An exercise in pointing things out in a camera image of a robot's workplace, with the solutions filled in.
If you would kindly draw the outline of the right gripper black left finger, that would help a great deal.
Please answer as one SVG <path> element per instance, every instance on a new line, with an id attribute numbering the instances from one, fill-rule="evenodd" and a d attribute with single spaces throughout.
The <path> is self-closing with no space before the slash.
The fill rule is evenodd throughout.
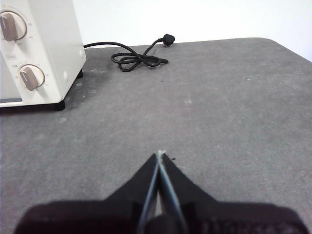
<path id="1" fill-rule="evenodd" d="M 158 173 L 155 154 L 106 199 L 61 200 L 30 207 L 16 234 L 134 234 L 154 205 Z"/>

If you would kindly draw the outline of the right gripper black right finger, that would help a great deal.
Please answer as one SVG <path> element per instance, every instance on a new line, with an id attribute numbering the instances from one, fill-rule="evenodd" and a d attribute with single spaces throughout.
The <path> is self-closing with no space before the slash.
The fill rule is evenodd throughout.
<path id="1" fill-rule="evenodd" d="M 218 201 L 194 184 L 163 152 L 159 176 L 165 210 L 188 234 L 307 234 L 299 215 L 270 203 Z"/>

